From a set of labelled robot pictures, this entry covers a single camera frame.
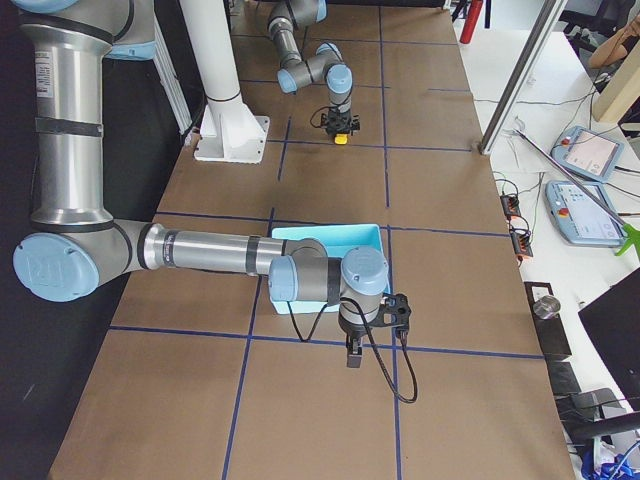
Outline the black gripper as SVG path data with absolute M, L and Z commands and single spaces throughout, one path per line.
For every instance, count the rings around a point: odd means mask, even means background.
M 329 136 L 352 135 L 360 130 L 360 120 L 358 115 L 352 115 L 350 111 L 329 110 L 321 115 L 320 127 Z
M 362 337 L 366 335 L 366 328 L 362 323 L 349 321 L 341 312 L 338 313 L 338 324 L 346 335 L 346 366 L 359 368 L 362 361 Z

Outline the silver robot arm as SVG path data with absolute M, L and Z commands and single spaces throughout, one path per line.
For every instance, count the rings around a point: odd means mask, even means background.
M 356 246 L 332 258 L 317 240 L 278 240 L 171 230 L 156 223 L 117 220 L 103 204 L 102 60 L 149 59 L 155 54 L 154 1 L 11 1 L 35 48 L 40 204 L 30 215 L 37 233 L 16 247 L 21 283 L 40 298 L 66 302 L 87 296 L 118 276 L 162 267 L 268 277 L 271 300 L 287 302 L 302 342 L 311 340 L 327 306 L 339 305 L 347 366 L 360 366 L 371 328 L 387 326 L 388 264 Z M 199 160 L 258 163 L 269 126 L 243 102 L 222 1 L 178 1 L 205 95 Z M 302 59 L 294 31 L 324 20 L 325 1 L 281 1 L 268 17 L 278 52 L 278 83 L 286 93 L 324 81 L 330 135 L 358 129 L 351 117 L 352 72 L 339 49 L 323 43 Z M 291 303 L 323 302 L 303 337 Z
M 359 118 L 352 114 L 353 75 L 338 47 L 322 43 L 314 56 L 304 59 L 294 32 L 323 21 L 327 16 L 324 1 L 280 1 L 267 21 L 270 40 L 279 55 L 277 80 L 285 93 L 294 93 L 314 83 L 324 82 L 329 105 L 321 116 L 319 127 L 338 145 L 360 129 Z

